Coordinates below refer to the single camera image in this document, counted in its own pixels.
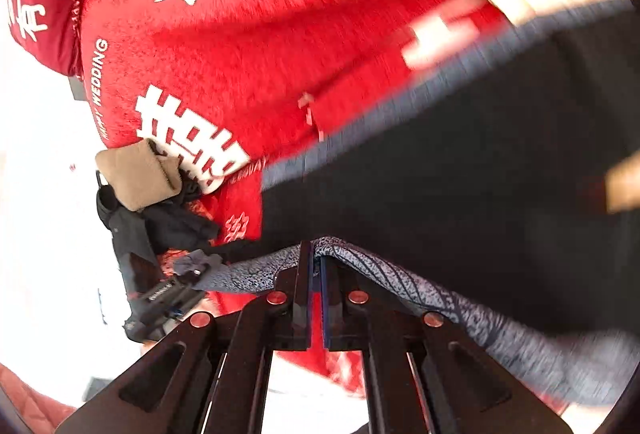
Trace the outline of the red wedding blanket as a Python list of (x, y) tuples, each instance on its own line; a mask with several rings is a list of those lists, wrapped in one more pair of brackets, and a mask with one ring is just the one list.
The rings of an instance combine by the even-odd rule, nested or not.
[(105, 146), (178, 157), (217, 253), (262, 234), (269, 166), (516, 28), (490, 0), (85, 0), (81, 52)]

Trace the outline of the black jacket pile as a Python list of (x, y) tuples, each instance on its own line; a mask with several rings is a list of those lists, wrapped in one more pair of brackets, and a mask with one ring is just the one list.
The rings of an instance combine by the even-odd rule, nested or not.
[(112, 244), (129, 299), (152, 290), (164, 278), (158, 258), (169, 250), (207, 249), (220, 230), (213, 220), (186, 206), (198, 201), (198, 183), (181, 175), (182, 189), (173, 197), (140, 212), (118, 201), (112, 186), (99, 184), (96, 211), (112, 234)]

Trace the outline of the dark red pillow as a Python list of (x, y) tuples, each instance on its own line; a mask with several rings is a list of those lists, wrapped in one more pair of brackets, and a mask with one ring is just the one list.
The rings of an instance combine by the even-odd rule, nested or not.
[(6, 0), (15, 42), (42, 65), (82, 76), (80, 18), (83, 0)]

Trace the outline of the black pants with grey trim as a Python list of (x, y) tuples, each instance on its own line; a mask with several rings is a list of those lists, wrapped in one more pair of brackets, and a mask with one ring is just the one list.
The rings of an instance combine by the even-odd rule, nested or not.
[(639, 15), (528, 22), (265, 170), (262, 234), (203, 290), (258, 293), (300, 245), (434, 310), (537, 392), (611, 405), (639, 363)]

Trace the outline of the folded beige fleece garment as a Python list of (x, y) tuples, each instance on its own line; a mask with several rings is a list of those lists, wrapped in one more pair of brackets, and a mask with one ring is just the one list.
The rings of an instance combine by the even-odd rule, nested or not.
[(96, 154), (98, 171), (131, 212), (178, 195), (182, 190), (179, 164), (178, 157), (159, 154), (150, 139)]

